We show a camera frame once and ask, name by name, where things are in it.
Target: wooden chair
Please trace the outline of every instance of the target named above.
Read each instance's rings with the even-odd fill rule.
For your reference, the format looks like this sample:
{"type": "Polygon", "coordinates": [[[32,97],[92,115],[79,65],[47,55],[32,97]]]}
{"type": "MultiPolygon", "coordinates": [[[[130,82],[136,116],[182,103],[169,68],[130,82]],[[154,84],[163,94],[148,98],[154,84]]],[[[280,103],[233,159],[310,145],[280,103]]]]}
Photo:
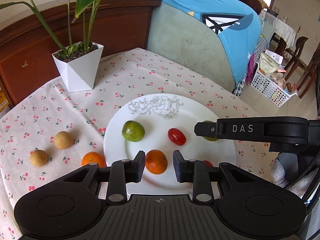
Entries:
{"type": "Polygon", "coordinates": [[[285,48],[287,47],[287,43],[285,42],[285,40],[280,37],[280,39],[278,40],[278,47],[275,50],[275,53],[282,56],[284,53],[285,48]]]}
{"type": "Polygon", "coordinates": [[[250,6],[258,15],[262,11],[262,5],[258,0],[239,0],[246,5],[250,6]]]}
{"type": "Polygon", "coordinates": [[[286,52],[288,52],[292,56],[292,58],[287,63],[287,65],[285,66],[284,69],[288,70],[289,67],[293,64],[291,70],[289,71],[289,73],[286,76],[286,80],[289,79],[289,77],[292,75],[292,73],[297,69],[297,67],[299,65],[299,58],[301,56],[304,44],[308,39],[309,38],[307,38],[307,37],[301,36],[296,41],[296,49],[295,49],[295,51],[292,51],[290,48],[287,48],[285,50],[286,52]]]}
{"type": "Polygon", "coordinates": [[[308,92],[311,85],[315,82],[316,77],[317,77],[317,64],[319,62],[320,62],[320,49],[317,49],[314,52],[312,59],[311,59],[308,66],[306,66],[306,64],[302,60],[299,59],[299,66],[301,66],[305,70],[305,72],[303,74],[305,77],[302,80],[302,82],[300,83],[300,85],[298,86],[298,90],[300,90],[302,88],[303,84],[307,81],[307,78],[310,77],[310,81],[307,84],[306,88],[299,95],[300,98],[303,98],[303,96],[308,92]]]}

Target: round brown fruit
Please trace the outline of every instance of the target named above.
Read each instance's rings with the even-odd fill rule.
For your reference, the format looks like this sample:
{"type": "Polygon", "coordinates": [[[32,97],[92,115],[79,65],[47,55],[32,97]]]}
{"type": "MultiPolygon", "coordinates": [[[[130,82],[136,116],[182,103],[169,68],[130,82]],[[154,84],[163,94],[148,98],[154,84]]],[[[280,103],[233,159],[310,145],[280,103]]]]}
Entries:
{"type": "Polygon", "coordinates": [[[43,150],[35,150],[30,155],[30,162],[35,167],[42,167],[48,162],[48,155],[43,150]]]}
{"type": "Polygon", "coordinates": [[[58,132],[54,137],[54,145],[59,150],[67,149],[73,145],[73,138],[68,132],[65,132],[65,131],[58,132]]]}
{"type": "Polygon", "coordinates": [[[216,142],[219,141],[219,139],[217,138],[212,138],[212,137],[204,137],[204,139],[206,139],[209,142],[216,142]]]}
{"type": "Polygon", "coordinates": [[[162,174],[168,167],[168,160],[159,150],[151,150],[146,155],[146,168],[152,174],[162,174]]]}

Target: white pot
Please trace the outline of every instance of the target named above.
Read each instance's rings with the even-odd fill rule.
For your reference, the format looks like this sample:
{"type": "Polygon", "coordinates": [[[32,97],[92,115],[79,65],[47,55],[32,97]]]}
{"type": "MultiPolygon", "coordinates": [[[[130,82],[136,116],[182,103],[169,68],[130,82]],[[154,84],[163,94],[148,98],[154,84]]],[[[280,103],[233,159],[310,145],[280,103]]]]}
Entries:
{"type": "Polygon", "coordinates": [[[97,45],[98,49],[68,63],[57,59],[52,54],[53,60],[69,92],[93,89],[103,46],[97,43],[92,44],[97,45]]]}

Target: snack package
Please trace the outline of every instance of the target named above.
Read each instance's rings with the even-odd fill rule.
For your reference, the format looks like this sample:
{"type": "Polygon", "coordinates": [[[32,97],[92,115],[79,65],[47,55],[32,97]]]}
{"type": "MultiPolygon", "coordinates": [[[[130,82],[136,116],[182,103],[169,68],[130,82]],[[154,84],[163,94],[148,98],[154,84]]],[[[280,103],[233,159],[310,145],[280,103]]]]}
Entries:
{"type": "Polygon", "coordinates": [[[277,72],[280,72],[280,73],[285,73],[286,70],[284,69],[284,66],[280,65],[279,68],[277,68],[277,72]]]}
{"type": "Polygon", "coordinates": [[[270,56],[262,52],[259,62],[259,68],[262,69],[265,73],[275,72],[280,65],[275,62],[270,56]]]}
{"type": "Polygon", "coordinates": [[[286,82],[283,78],[283,73],[274,72],[274,73],[266,73],[265,76],[269,78],[271,81],[276,83],[283,90],[287,88],[286,82]]]}
{"type": "Polygon", "coordinates": [[[270,57],[272,57],[274,59],[274,61],[277,62],[278,64],[280,64],[280,65],[282,64],[283,57],[280,56],[279,54],[276,54],[270,50],[266,50],[266,54],[269,55],[270,57]]]}

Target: plastic basket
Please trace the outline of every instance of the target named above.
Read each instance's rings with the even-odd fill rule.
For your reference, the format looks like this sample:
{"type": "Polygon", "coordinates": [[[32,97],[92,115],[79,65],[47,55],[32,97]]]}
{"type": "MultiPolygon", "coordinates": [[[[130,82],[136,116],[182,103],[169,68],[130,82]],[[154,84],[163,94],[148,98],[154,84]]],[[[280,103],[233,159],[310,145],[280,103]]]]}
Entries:
{"type": "Polygon", "coordinates": [[[265,75],[260,73],[259,67],[253,77],[251,85],[260,91],[264,96],[269,98],[276,106],[282,106],[286,101],[289,100],[294,94],[289,95],[273,81],[268,79],[265,75]]]}

